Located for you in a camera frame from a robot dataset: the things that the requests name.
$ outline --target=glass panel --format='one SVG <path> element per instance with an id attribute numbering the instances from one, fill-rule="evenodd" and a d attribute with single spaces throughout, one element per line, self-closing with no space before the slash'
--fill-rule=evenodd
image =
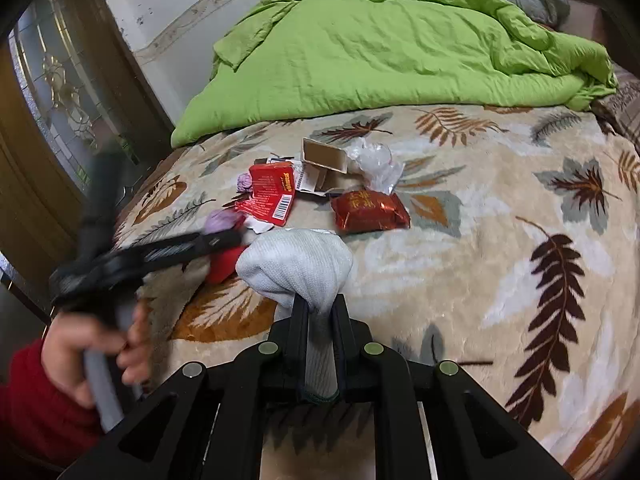
<path id="1" fill-rule="evenodd" d="M 47 53 L 58 58 L 60 63 L 64 63 L 70 56 L 66 51 L 65 44 L 62 42 L 62 36 L 60 36 L 55 17 L 51 15 L 40 19 L 39 26 L 42 41 L 47 47 Z"/>
<path id="2" fill-rule="evenodd" d="M 34 0 L 14 27 L 10 44 L 24 98 L 52 152 L 79 189 L 86 191 L 96 150 L 113 140 L 127 154 L 124 186 L 135 189 L 146 168 L 121 136 L 123 121 L 83 54 L 79 35 L 68 30 L 64 13 L 64 0 Z"/>

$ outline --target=red object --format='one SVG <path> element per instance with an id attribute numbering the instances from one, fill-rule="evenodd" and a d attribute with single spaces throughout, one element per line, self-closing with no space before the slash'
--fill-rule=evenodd
<path id="1" fill-rule="evenodd" d="M 98 413 L 82 408 L 49 382 L 41 350 L 42 341 L 37 341 L 17 352 L 9 383 L 0 386 L 0 472 L 21 475 L 0 474 L 2 478 L 49 478 L 46 467 L 34 467 L 24 456 L 66 467 L 102 435 Z"/>
<path id="2" fill-rule="evenodd" d="M 217 284 L 224 282 L 229 276 L 236 272 L 236 261 L 246 249 L 244 247 L 232 247 L 221 253 L 210 256 L 210 267 L 207 275 L 207 283 Z"/>
<path id="3" fill-rule="evenodd" d="M 258 220 L 283 226 L 296 193 L 290 162 L 255 164 L 249 168 L 254 193 L 236 203 L 236 211 L 245 211 Z"/>
<path id="4" fill-rule="evenodd" d="M 331 207 L 341 233 L 365 233 L 411 227 L 411 218 L 398 196 L 364 189 L 334 198 Z"/>

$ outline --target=barcode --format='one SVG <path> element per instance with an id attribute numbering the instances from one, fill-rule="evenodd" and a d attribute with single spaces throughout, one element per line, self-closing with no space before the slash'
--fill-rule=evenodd
<path id="1" fill-rule="evenodd" d="M 276 206 L 276 211 L 274 211 L 272 215 L 276 220 L 284 220 L 285 216 L 287 216 L 287 211 L 291 205 L 292 198 L 293 195 L 283 195 L 280 197 L 280 201 Z"/>
<path id="2" fill-rule="evenodd" d="M 296 189 L 300 189 L 300 184 L 302 184 L 302 179 L 304 179 L 306 175 L 305 167 L 302 166 L 302 171 L 298 173 L 298 179 L 296 180 Z"/>

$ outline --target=white sock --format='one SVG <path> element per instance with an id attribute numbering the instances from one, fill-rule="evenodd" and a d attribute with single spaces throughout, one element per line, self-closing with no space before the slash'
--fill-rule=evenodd
<path id="1" fill-rule="evenodd" d="M 236 263 L 240 278 L 278 302 L 274 320 L 291 315 L 296 293 L 309 304 L 305 387 L 318 400 L 337 392 L 329 313 L 352 265 L 351 251 L 337 235 L 309 229 L 263 233 Z"/>

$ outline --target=red candy wrapper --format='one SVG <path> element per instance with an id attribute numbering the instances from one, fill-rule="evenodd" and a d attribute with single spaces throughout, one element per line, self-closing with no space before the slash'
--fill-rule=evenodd
<path id="1" fill-rule="evenodd" d="M 236 203 L 236 211 L 245 211 L 258 220 L 283 226 L 296 193 L 290 162 L 255 164 L 249 168 L 254 193 Z"/>
<path id="2" fill-rule="evenodd" d="M 350 191 L 331 200 L 331 207 L 342 234 L 411 227 L 409 213 L 395 193 Z"/>

